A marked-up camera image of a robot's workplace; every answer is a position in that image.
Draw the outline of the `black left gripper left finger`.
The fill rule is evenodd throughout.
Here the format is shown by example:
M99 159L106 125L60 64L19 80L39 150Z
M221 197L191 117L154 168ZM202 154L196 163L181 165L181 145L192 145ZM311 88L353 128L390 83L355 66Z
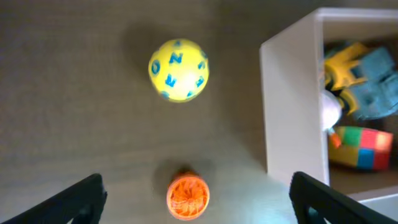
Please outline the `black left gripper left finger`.
M107 196L101 174L91 174L3 224L98 224Z

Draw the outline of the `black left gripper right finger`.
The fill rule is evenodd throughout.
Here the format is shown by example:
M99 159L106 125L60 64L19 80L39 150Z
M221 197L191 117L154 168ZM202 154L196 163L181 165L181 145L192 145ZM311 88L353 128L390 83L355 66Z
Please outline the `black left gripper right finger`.
M289 197L299 224L397 224L301 171L292 176Z

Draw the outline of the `colourful puzzle cube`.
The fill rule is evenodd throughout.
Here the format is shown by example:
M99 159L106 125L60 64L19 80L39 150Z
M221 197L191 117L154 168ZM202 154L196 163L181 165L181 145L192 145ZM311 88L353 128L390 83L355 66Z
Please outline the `colourful puzzle cube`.
M387 170L393 134L356 126L339 126L330 137L330 161L362 170Z

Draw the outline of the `white duck pink hat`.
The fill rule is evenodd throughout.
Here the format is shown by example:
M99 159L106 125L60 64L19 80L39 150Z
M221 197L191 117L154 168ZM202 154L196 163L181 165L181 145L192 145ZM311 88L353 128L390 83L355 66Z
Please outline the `white duck pink hat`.
M320 98L322 102L322 130L327 133L332 145L339 148L341 146L341 138L336 134L333 127L341 118L341 105L338 99L327 90L321 91Z

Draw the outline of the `grey yellow toy truck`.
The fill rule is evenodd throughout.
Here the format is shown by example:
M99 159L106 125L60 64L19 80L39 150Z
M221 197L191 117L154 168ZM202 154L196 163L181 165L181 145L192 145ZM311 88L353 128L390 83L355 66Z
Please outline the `grey yellow toy truck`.
M397 114L397 64L385 46L360 42L328 46L324 53L325 89L357 120Z

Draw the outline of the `yellow ball blue letters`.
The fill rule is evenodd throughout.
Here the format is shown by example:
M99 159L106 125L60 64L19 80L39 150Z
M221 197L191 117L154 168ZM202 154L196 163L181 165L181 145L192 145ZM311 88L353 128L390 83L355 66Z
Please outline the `yellow ball blue letters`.
M172 39L152 54L148 73L154 89L163 99L185 103L204 90L210 76L209 59L195 42Z

